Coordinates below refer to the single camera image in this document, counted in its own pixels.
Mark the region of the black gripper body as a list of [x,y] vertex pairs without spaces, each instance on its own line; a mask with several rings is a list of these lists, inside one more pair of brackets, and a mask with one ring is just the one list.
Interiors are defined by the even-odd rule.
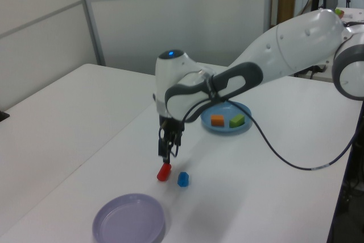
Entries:
[[184,122],[174,118],[159,117],[159,138],[181,138],[184,131]]

